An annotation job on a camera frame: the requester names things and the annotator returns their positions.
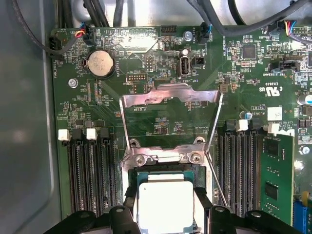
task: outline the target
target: black cable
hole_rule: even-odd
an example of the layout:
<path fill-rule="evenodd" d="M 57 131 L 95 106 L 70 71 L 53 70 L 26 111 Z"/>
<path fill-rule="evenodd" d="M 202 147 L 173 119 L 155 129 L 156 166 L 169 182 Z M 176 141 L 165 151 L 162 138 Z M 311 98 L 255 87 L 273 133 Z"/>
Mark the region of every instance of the black cable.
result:
<path fill-rule="evenodd" d="M 197 0 L 186 0 L 202 17 L 202 19 L 205 21 L 205 23 L 209 26 L 210 23 L 209 19 L 206 15 L 206 13 L 204 12 L 203 8 L 198 4 Z"/>
<path fill-rule="evenodd" d="M 63 1 L 57 0 L 58 5 L 58 28 L 64 27 L 64 12 L 63 12 Z"/>
<path fill-rule="evenodd" d="M 293 33 L 290 33 L 290 35 L 288 37 L 295 40 L 295 41 L 301 42 L 303 44 L 312 44 L 312 40 L 305 40 L 303 38 L 295 36 L 295 34 L 293 34 Z"/>
<path fill-rule="evenodd" d="M 101 22 L 98 19 L 97 13 L 96 13 L 96 11 L 95 11 L 95 9 L 93 7 L 93 4 L 92 4 L 91 0 L 83 0 L 83 2 L 84 2 L 85 7 L 88 10 L 88 13 L 89 13 L 89 15 L 91 17 L 91 20 L 92 20 L 94 26 L 97 27 L 97 28 L 102 27 Z"/>
<path fill-rule="evenodd" d="M 70 39 L 66 45 L 64 45 L 64 47 L 61 50 L 51 50 L 49 47 L 43 45 L 33 34 L 33 32 L 30 30 L 30 28 L 28 27 L 21 11 L 18 5 L 17 0 L 12 0 L 12 6 L 15 12 L 15 15 L 19 21 L 19 23 L 21 24 L 21 26 L 23 27 L 25 33 L 27 33 L 30 37 L 30 39 L 33 41 L 34 44 L 36 44 L 38 47 L 40 47 L 42 50 L 46 51 L 49 54 L 53 54 L 53 55 L 62 55 L 64 54 L 66 51 L 70 50 L 72 48 L 72 46 L 75 44 L 77 38 L 73 37 L 72 39 Z"/>
<path fill-rule="evenodd" d="M 73 28 L 73 14 L 70 0 L 63 0 L 63 9 L 66 28 Z"/>
<path fill-rule="evenodd" d="M 230 13 L 231 13 L 235 23 L 237 25 L 246 25 L 245 22 L 243 21 L 242 17 L 240 16 L 239 12 L 238 12 L 235 0 L 228 0 L 228 5 L 229 5 Z"/>
<path fill-rule="evenodd" d="M 99 3 L 99 0 L 92 0 L 92 3 L 103 27 L 109 27 L 109 23 L 107 21 L 107 18 L 105 16 L 101 3 Z"/>
<path fill-rule="evenodd" d="M 304 4 L 306 4 L 309 0 L 298 0 L 294 4 L 290 5 L 289 7 L 285 8 L 284 10 L 280 11 L 279 13 L 264 19 L 260 22 L 247 25 L 247 26 L 240 26 L 240 27 L 226 27 L 223 26 L 220 22 L 218 15 L 216 14 L 214 7 L 212 6 L 210 0 L 198 0 L 198 3 L 203 7 L 208 19 L 214 26 L 214 28 L 223 36 L 226 37 L 235 37 L 240 35 L 249 34 L 255 30 L 268 26 L 276 21 L 279 21 L 286 16 L 292 14 Z"/>
<path fill-rule="evenodd" d="M 114 19 L 113 19 L 114 27 L 121 27 L 123 2 L 124 0 L 116 0 L 116 8 L 115 8 Z"/>

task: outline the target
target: ram slot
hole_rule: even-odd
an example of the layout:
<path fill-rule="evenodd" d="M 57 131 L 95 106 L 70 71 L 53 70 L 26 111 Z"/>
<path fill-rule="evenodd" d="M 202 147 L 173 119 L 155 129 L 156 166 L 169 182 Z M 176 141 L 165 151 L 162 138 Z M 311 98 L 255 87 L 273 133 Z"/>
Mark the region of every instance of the ram slot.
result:
<path fill-rule="evenodd" d="M 224 166 L 223 166 L 223 162 L 224 162 L 224 137 L 223 136 L 219 136 L 219 142 L 218 142 L 218 148 L 219 148 L 219 157 L 218 157 L 218 181 L 219 184 L 221 186 L 221 190 L 222 192 L 224 192 L 225 187 L 224 187 Z"/>
<path fill-rule="evenodd" d="M 113 141 L 109 141 L 109 159 L 110 159 L 110 164 L 109 164 L 109 171 L 110 171 L 110 180 L 111 180 L 111 202 L 112 206 L 117 205 L 116 202 L 116 160 L 115 160 L 115 149 L 113 146 Z"/>
<path fill-rule="evenodd" d="M 102 159 L 103 159 L 103 180 L 104 180 L 104 193 L 105 193 L 105 206 L 111 206 L 111 180 L 109 172 L 109 141 L 103 140 L 101 143 Z"/>
<path fill-rule="evenodd" d="M 68 165 L 69 165 L 69 185 L 70 185 L 70 200 L 72 213 L 79 210 L 79 190 L 78 190 L 78 174 L 76 167 L 76 151 L 75 146 L 66 142 Z"/>
<path fill-rule="evenodd" d="M 79 190 L 79 210 L 86 210 L 86 171 L 84 163 L 83 142 L 75 142 L 76 151 L 76 172 L 78 175 L 78 190 Z"/>
<path fill-rule="evenodd" d="M 245 214 L 248 210 L 247 206 L 247 173 L 248 173 L 248 141 L 245 134 L 241 134 L 241 149 L 242 149 L 242 213 Z"/>
<path fill-rule="evenodd" d="M 236 137 L 236 144 L 235 144 L 235 150 L 236 150 L 236 214 L 240 217 L 242 217 L 242 139 L 241 136 Z"/>
<path fill-rule="evenodd" d="M 253 209 L 260 209 L 260 155 L 263 143 L 262 137 L 258 134 L 253 134 Z"/>
<path fill-rule="evenodd" d="M 224 196 L 227 203 L 230 203 L 231 199 L 231 180 L 230 180 L 230 136 L 227 135 L 224 137 Z"/>
<path fill-rule="evenodd" d="M 97 173 L 95 173 L 97 177 L 97 214 L 102 215 L 106 208 L 106 200 L 105 200 L 105 175 L 104 175 L 104 163 L 103 163 L 103 154 L 102 154 L 102 145 L 97 144 L 97 156 L 95 157 L 95 168 L 97 169 Z"/>
<path fill-rule="evenodd" d="M 247 144 L 248 144 L 248 159 L 247 159 L 247 200 L 248 200 L 248 211 L 253 209 L 253 197 L 254 197 L 254 176 L 253 176 L 253 166 L 254 166 L 254 137 L 252 133 L 247 135 Z"/>
<path fill-rule="evenodd" d="M 95 142 L 90 140 L 88 142 L 88 152 L 86 152 L 86 168 L 88 168 L 88 210 L 97 214 L 97 202 L 96 202 L 96 194 L 97 194 L 97 178 L 95 172 L 95 157 L 97 156 L 97 150 L 95 146 Z"/>
<path fill-rule="evenodd" d="M 237 187 L 236 183 L 236 151 L 235 151 L 235 142 L 236 142 L 236 137 L 231 136 L 231 167 L 230 167 L 230 180 L 231 180 L 231 208 L 232 212 L 235 214 L 236 213 L 236 191 L 235 188 Z"/>
<path fill-rule="evenodd" d="M 104 160 L 105 191 L 108 206 L 116 205 L 116 161 L 113 143 L 110 140 L 103 140 L 102 152 Z"/>
<path fill-rule="evenodd" d="M 216 169 L 216 174 L 217 174 L 217 179 L 221 185 L 221 175 L 220 175 L 220 154 L 223 153 L 223 149 L 220 149 L 220 141 L 221 141 L 221 136 L 216 135 L 215 137 L 215 142 L 216 142 L 216 148 L 214 151 L 214 165 L 215 165 L 215 169 Z M 214 205 L 219 205 L 219 192 L 218 189 L 216 188 L 216 186 L 214 186 Z"/>

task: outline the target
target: white sticker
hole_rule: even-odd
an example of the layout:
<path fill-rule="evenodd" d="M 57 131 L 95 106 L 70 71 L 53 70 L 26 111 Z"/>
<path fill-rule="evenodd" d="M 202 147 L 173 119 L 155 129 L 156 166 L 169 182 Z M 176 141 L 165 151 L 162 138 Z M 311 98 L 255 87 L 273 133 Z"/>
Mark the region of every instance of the white sticker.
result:
<path fill-rule="evenodd" d="M 268 121 L 283 120 L 283 107 L 268 107 Z"/>

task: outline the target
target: internal usb port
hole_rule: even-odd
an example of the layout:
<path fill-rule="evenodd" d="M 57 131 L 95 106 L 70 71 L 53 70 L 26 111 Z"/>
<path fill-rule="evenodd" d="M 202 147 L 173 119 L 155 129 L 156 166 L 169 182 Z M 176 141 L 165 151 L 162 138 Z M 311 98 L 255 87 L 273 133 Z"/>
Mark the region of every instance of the internal usb port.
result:
<path fill-rule="evenodd" d="M 188 57 L 181 57 L 179 62 L 179 73 L 180 76 L 186 76 L 191 71 L 190 59 Z"/>

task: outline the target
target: gray metal panel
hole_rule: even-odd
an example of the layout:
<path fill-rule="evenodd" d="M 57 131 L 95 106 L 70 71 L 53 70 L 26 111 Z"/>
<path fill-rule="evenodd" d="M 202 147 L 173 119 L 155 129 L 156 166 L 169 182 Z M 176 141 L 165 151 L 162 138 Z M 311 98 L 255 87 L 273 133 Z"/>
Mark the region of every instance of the gray metal panel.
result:
<path fill-rule="evenodd" d="M 52 29 L 52 1 L 19 4 L 39 38 Z M 10 0 L 0 1 L 0 20 L 0 233 L 39 234 L 60 221 L 50 65 L 17 23 Z"/>
<path fill-rule="evenodd" d="M 88 19 L 88 13 L 83 7 L 83 0 L 72 0 L 78 12 L 84 12 L 84 19 Z M 105 3 L 106 16 L 110 25 L 113 25 L 115 0 L 100 0 Z M 159 25 L 197 25 L 202 22 L 198 13 L 190 7 L 186 0 L 125 0 L 122 26 L 128 26 L 128 22 L 135 22 L 136 26 L 159 26 Z M 233 20 L 227 0 L 211 0 L 220 21 L 224 25 L 236 25 Z M 236 0 L 236 5 L 241 17 L 247 24 L 252 24 L 266 19 L 289 6 L 290 0 Z M 309 13 L 312 3 L 292 14 L 288 19 L 309 22 Z M 81 14 L 75 15 L 75 26 L 80 22 Z"/>

